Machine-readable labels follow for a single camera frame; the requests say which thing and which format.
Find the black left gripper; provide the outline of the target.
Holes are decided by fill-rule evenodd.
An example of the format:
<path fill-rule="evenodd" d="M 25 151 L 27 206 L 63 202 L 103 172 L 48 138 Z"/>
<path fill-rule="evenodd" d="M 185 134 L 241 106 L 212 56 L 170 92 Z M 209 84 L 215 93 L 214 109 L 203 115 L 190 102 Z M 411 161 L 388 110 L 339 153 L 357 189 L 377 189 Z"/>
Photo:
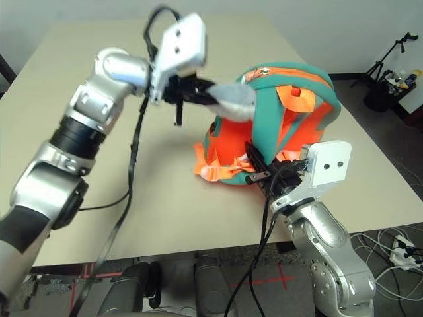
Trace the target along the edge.
<path fill-rule="evenodd" d="M 182 126 L 182 115 L 184 102 L 209 106 L 215 104 L 215 98 L 208 94 L 196 94 L 197 88 L 210 88 L 214 82 L 197 78 L 196 75 L 180 77 L 172 76 L 169 84 L 163 93 L 163 100 L 168 104 L 176 106 L 175 126 Z"/>

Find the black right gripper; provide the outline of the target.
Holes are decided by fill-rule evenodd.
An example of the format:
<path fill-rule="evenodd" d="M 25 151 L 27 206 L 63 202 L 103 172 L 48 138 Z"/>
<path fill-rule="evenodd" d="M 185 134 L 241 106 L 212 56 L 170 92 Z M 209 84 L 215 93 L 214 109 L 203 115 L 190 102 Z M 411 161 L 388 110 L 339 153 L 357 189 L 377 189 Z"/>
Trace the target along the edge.
<path fill-rule="evenodd" d="M 305 160 L 274 160 L 270 165 L 264 161 L 261 152 L 251 143 L 245 141 L 245 150 L 249 162 L 255 172 L 246 176 L 247 185 L 257 184 L 264 195 L 268 195 L 270 187 L 273 190 L 270 197 L 279 197 L 288 194 L 300 185 L 300 173 L 305 168 Z"/>

